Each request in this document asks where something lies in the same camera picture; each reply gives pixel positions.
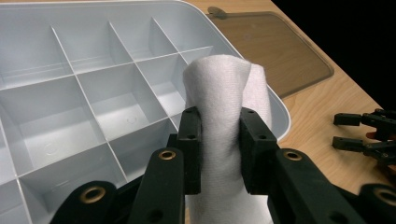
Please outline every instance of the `white towel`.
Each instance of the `white towel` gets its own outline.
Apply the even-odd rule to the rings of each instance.
[[[186,108],[202,120],[202,192],[187,197],[191,224],[272,223],[266,196],[246,192],[240,169],[239,117],[248,107],[271,127],[264,70],[231,55],[193,61],[183,74]]]

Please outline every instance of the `translucent brown lid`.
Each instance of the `translucent brown lid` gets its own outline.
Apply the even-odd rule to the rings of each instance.
[[[221,11],[207,16],[245,59],[264,67],[269,86],[280,98],[333,74],[332,67],[274,12]]]

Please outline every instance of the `wooden table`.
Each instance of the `wooden table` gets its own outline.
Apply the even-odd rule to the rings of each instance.
[[[21,0],[0,0],[0,2],[21,2]],[[288,135],[279,141],[280,146],[295,148],[306,153],[334,185],[350,192],[358,193],[361,185],[366,183],[390,185],[385,176],[375,168],[376,160],[332,147],[333,136],[365,139],[365,133],[374,130],[367,126],[337,127],[332,124],[335,114],[372,112],[379,108],[379,105],[274,3],[270,0],[188,0],[187,2],[197,6],[206,14],[209,7],[220,7],[230,13],[273,11],[286,19],[332,65],[334,74],[282,99],[290,112],[291,129]]]

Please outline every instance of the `white plastic organizer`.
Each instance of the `white plastic organizer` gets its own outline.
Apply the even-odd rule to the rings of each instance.
[[[177,132],[184,68],[214,54],[242,58],[184,2],[1,4],[0,223],[49,223],[78,186],[142,175]]]

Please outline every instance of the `black background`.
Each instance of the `black background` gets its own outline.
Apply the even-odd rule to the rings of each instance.
[[[396,110],[391,0],[272,1],[383,109]]]

